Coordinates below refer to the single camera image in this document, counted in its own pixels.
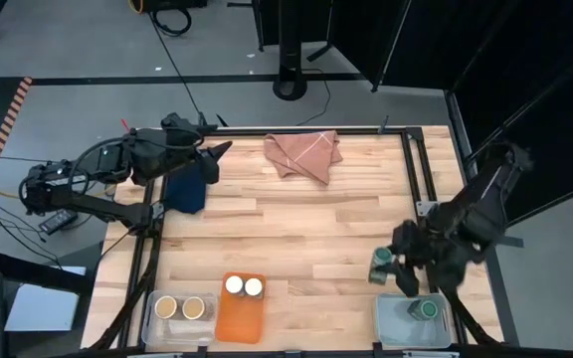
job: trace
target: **wooden tabletop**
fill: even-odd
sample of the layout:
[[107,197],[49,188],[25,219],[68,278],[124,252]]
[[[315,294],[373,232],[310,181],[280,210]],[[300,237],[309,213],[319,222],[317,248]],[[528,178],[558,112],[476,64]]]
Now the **wooden tabletop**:
[[[423,130],[439,200],[448,201],[463,186],[449,129]],[[390,244],[393,228],[415,219],[415,213],[399,135],[339,139],[344,159],[330,168],[327,187],[302,176],[280,179],[263,154],[261,137],[207,140],[234,144],[220,161],[220,182],[209,187],[205,210],[194,216],[166,213],[156,289],[219,294],[227,271],[261,273],[268,280],[262,341],[213,342],[210,351],[372,348],[374,297],[400,290],[393,278],[385,286],[366,281],[370,258],[376,247]],[[426,198],[414,142],[412,148]],[[116,201],[139,202],[143,192],[123,183]],[[125,231],[110,224],[103,249]],[[100,263],[82,347],[100,337],[123,305],[133,250],[134,237],[127,237]],[[420,281],[420,290],[428,292],[422,271]],[[488,334],[502,339],[485,266],[469,266],[459,294]],[[138,339],[140,311],[134,310],[131,344]]]

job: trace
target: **blue cloth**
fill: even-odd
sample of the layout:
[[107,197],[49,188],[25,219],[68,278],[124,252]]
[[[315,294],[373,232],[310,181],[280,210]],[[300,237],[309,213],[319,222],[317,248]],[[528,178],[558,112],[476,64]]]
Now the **blue cloth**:
[[165,191],[165,209],[181,213],[196,214],[205,209],[207,184],[203,180],[199,165],[181,169],[169,174]]

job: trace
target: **orange striped tape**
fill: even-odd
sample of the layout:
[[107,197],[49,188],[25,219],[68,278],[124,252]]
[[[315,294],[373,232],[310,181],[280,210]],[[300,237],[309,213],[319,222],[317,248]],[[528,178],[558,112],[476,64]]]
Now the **orange striped tape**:
[[13,95],[12,101],[8,106],[8,111],[3,117],[3,122],[0,127],[0,157],[1,152],[4,151],[4,146],[6,145],[8,136],[12,132],[12,127],[15,125],[15,121],[17,121],[17,115],[19,114],[19,110],[21,110],[21,105],[24,103],[24,99],[26,98],[26,94],[28,94],[28,89],[31,84],[31,78],[24,78],[19,83],[17,91]]

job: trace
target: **remote control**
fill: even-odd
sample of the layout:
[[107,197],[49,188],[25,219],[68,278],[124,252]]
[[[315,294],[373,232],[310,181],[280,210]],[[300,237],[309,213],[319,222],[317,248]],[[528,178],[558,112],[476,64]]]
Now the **remote control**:
[[79,214],[77,214],[75,211],[60,209],[57,211],[57,214],[53,215],[45,222],[39,224],[39,229],[48,235],[52,235],[65,225],[76,220],[78,216]]

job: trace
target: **black stand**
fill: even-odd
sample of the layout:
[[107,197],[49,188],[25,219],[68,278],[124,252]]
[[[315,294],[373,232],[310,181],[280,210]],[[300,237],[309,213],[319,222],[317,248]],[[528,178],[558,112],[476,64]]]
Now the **black stand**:
[[58,268],[34,264],[0,254],[0,272],[5,278],[85,294],[92,292],[93,282],[83,275]]
[[302,0],[280,0],[280,69],[274,93],[280,99],[297,100],[306,93],[302,74]]

